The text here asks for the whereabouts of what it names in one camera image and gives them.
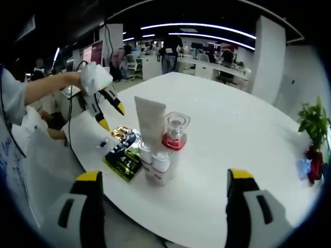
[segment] office desk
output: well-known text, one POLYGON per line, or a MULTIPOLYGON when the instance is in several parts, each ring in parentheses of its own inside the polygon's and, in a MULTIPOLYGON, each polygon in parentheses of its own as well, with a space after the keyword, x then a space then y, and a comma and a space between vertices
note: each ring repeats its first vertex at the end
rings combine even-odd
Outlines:
POLYGON ((139 56, 143 68, 143 80, 149 80, 162 75, 161 62, 157 61, 156 55, 139 56))
POLYGON ((195 75, 201 78, 215 80, 217 76, 217 71, 223 71, 229 73, 231 75, 237 76, 241 79, 248 80, 248 77, 244 75, 242 72, 237 71, 235 69, 231 69, 222 65, 203 62, 197 59, 189 59, 189 58, 178 58, 178 63, 187 63, 195 65, 195 75))
POLYGON ((97 146, 110 134, 88 112, 72 120, 71 144, 86 171, 103 172, 105 196, 143 227, 190 248, 224 247, 227 169, 233 167, 250 171, 285 206, 293 226, 309 212, 318 183, 299 180, 295 163, 306 147, 299 125, 278 109, 227 85, 173 72, 121 91, 126 116, 103 102, 111 128, 139 128, 134 96, 191 117, 178 170, 166 186, 151 186, 143 171, 126 183, 108 168, 97 146))

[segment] dark ceiling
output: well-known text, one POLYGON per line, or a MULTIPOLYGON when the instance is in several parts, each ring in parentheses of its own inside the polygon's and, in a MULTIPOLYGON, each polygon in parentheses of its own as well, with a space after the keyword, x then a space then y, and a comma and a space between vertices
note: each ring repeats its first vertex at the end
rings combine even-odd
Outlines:
MULTIPOLYGON (((260 15, 274 20, 286 29, 287 40, 299 38, 297 32, 289 28, 268 12, 247 4, 245 0, 208 1, 205 4, 193 4, 192 0, 150 0, 147 3, 130 8, 114 16, 115 13, 128 8, 140 0, 58 0, 55 4, 45 1, 16 1, 6 5, 6 16, 2 15, 2 36, 6 37, 1 46, 1 61, 12 63, 17 58, 32 70, 37 58, 50 60, 57 47, 61 55, 70 53, 74 47, 81 48, 93 41, 92 29, 99 27, 105 19, 109 23, 123 23, 127 34, 124 38, 139 39, 145 34, 162 36, 168 32, 182 32, 179 27, 159 27, 140 30, 140 27, 172 22, 208 23, 238 29, 254 35, 255 24, 260 15), (15 43, 24 23, 35 14, 36 29, 15 43)), ((315 22, 314 6, 297 1, 251 0, 282 18, 285 18, 304 36, 304 43, 313 40, 315 22)), ((254 40, 243 35, 221 31, 213 28, 195 28, 200 34, 224 37, 254 46, 254 40)))

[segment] white wall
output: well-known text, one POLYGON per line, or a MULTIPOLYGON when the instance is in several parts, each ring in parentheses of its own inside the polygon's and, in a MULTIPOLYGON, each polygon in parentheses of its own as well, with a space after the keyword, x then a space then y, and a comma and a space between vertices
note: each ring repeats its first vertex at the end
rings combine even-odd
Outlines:
POLYGON ((285 29, 261 16, 257 22, 257 40, 253 56, 252 95, 274 105, 279 93, 284 68, 285 29))
POLYGON ((330 85, 323 64, 313 47, 287 46, 284 76, 294 80, 294 84, 282 87, 279 93, 277 106, 286 106, 284 112, 287 115, 297 121, 301 104, 316 104, 317 96, 320 96, 328 116, 331 117, 330 85))
POLYGON ((244 62, 245 68, 251 69, 253 63, 253 56, 254 56, 253 52, 245 48, 242 48, 241 46, 238 47, 237 62, 239 61, 244 62))

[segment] sleeve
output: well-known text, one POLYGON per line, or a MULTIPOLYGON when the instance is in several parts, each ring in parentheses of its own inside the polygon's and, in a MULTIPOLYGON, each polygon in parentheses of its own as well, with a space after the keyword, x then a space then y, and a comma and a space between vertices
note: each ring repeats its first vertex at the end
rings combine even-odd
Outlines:
POLYGON ((9 71, 3 69, 1 75, 2 100, 8 121, 20 125, 25 115, 26 84, 17 81, 9 71))

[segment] office chair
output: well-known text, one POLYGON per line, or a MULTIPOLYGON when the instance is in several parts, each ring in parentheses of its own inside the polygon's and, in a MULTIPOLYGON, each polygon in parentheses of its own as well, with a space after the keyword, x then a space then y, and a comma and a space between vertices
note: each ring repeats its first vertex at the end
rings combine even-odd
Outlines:
POLYGON ((133 74, 128 76, 128 80, 131 78, 133 81, 136 77, 143 78, 142 72, 142 64, 138 63, 133 54, 126 55, 126 60, 128 62, 128 71, 133 70, 133 74))
POLYGON ((207 54, 200 54, 200 61, 209 62, 209 57, 207 54))

